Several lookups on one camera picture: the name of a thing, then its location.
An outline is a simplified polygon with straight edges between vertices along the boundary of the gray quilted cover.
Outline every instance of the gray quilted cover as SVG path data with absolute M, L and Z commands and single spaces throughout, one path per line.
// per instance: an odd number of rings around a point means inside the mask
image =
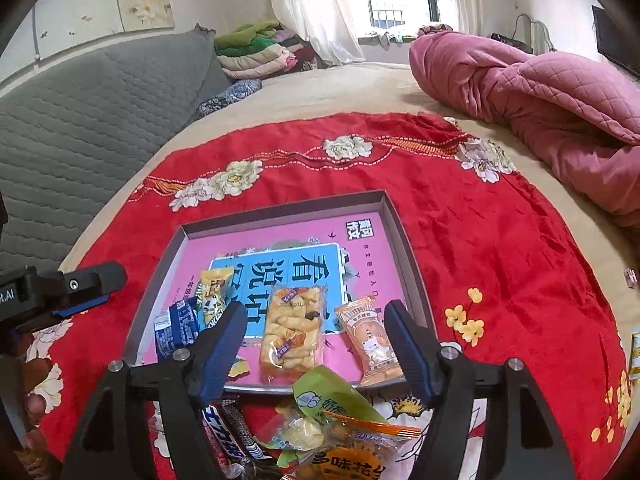
M 229 86 L 192 30 L 65 61 L 0 98 L 0 269 L 57 269 L 100 209 Z

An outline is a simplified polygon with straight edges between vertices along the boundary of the green snack bag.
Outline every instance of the green snack bag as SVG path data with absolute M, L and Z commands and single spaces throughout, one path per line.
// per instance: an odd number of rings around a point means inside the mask
M 322 410 L 359 420 L 387 422 L 367 399 L 326 366 L 315 367 L 293 383 L 293 396 L 302 413 L 321 422 Z

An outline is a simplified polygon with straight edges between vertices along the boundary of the floral pattern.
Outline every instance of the floral pattern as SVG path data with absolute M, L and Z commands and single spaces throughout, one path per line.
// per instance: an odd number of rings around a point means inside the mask
M 71 320 L 64 320 L 56 326 L 50 326 L 40 330 L 33 335 L 33 342 L 27 349 L 26 360 L 31 361 L 36 358 L 49 356 L 49 348 L 55 341 L 60 339 L 73 325 Z M 51 368 L 47 378 L 33 389 L 33 393 L 42 396 L 47 403 L 45 413 L 50 413 L 62 402 L 61 391 L 64 387 L 62 381 L 62 370 L 56 363 Z
M 478 339 L 484 335 L 484 321 L 481 319 L 478 321 L 470 319 L 459 332 L 462 334 L 462 339 L 467 343 L 471 343 L 471 346 L 476 346 Z
M 606 422 L 601 424 L 597 428 L 593 428 L 591 431 L 591 441 L 597 442 L 602 435 L 602 428 L 605 426 L 607 428 L 607 443 L 610 444 L 613 442 L 614 437 L 616 436 L 616 428 L 613 422 L 613 413 L 617 411 L 619 426 L 623 429 L 623 432 L 626 431 L 626 428 L 629 425 L 629 416 L 631 414 L 631 382 L 628 380 L 626 376 L 626 370 L 622 370 L 620 373 L 620 386 L 616 390 L 616 400 L 618 403 L 617 410 L 614 410 L 612 407 L 613 404 L 613 386 L 610 386 L 607 390 L 607 393 L 604 397 L 605 404 L 610 406 L 610 412 L 612 413 L 607 417 Z
M 517 171 L 511 159 L 495 142 L 488 139 L 471 138 L 458 146 L 456 160 L 462 162 L 463 170 L 471 170 L 483 182 L 494 184 L 499 174 L 511 174 Z
M 239 196 L 258 180 L 261 172 L 261 160 L 235 160 L 226 167 L 226 171 L 211 178 L 199 178 L 178 190 L 169 207 L 175 212 L 181 207 L 196 207 L 212 198 L 222 200 L 226 195 Z
M 62 375 L 62 370 L 60 370 L 60 367 L 56 363 L 53 365 L 47 378 L 33 389 L 34 394 L 42 396 L 47 402 L 47 407 L 44 410 L 45 413 L 50 413 L 53 408 L 58 407 L 60 402 L 62 402 L 60 392 L 64 387 L 64 383 L 60 375 Z
M 466 341 L 467 345 L 475 347 L 478 344 L 478 340 L 484 335 L 484 321 L 481 319 L 468 319 L 468 313 L 474 304 L 481 303 L 483 296 L 480 289 L 473 287 L 467 290 L 466 294 L 469 297 L 471 303 L 467 307 L 467 310 L 459 304 L 454 308 L 446 308 L 444 315 L 447 318 L 447 326 L 452 328 L 456 334 L 460 334 L 462 339 Z M 456 346 L 461 352 L 462 346 L 456 341 L 453 343 L 442 343 L 443 345 Z
M 460 332 L 466 321 L 466 312 L 463 310 L 462 305 L 457 305 L 454 309 L 446 309 L 444 315 L 447 316 L 447 326 L 453 328 L 456 332 Z
M 335 160 L 348 158 L 353 160 L 359 156 L 371 155 L 373 144 L 367 142 L 360 136 L 340 136 L 335 140 L 325 140 L 322 148 L 326 154 Z
M 456 344 L 446 343 L 446 345 L 455 346 Z M 385 417 L 390 424 L 411 426 L 422 430 L 422 436 L 418 440 L 412 440 L 401 447 L 395 462 L 387 464 L 386 470 L 381 476 L 381 480 L 408 478 L 429 429 L 433 410 L 425 409 L 419 399 L 407 392 L 406 386 L 384 388 L 375 394 L 370 394 L 369 400 L 376 411 Z M 469 433 L 483 424 L 485 420 L 486 399 L 476 399 L 474 400 Z M 467 439 L 460 479 L 472 480 L 475 477 L 481 449 L 481 436 L 472 436 Z
M 258 180 L 261 172 L 261 160 L 239 160 L 229 164 L 226 171 L 214 175 L 212 181 L 223 194 L 239 196 Z
M 40 330 L 33 335 L 33 342 L 27 349 L 27 361 L 31 361 L 37 357 L 45 358 L 49 355 L 49 348 L 54 341 L 60 339 L 71 328 L 73 323 L 71 320 L 65 319 L 56 326 L 50 326 L 44 330 Z

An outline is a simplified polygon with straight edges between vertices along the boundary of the yellow wrapper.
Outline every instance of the yellow wrapper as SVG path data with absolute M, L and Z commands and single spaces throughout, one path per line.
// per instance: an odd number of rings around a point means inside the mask
M 226 309 L 224 300 L 226 284 L 234 275 L 233 267 L 203 270 L 200 273 L 200 302 L 205 328 L 214 326 Z

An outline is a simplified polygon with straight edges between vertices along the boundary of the peanut snack package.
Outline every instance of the peanut snack package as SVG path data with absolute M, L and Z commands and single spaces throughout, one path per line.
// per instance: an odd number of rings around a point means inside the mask
M 393 426 L 323 411 L 327 445 L 295 469 L 296 480 L 379 480 L 380 475 L 419 428 Z
M 260 348 L 260 368 L 268 380 L 295 379 L 322 364 L 325 310 L 323 287 L 274 289 Z
M 362 362 L 362 386 L 402 377 L 402 368 L 378 319 L 375 302 L 373 296 L 365 296 L 335 309 Z

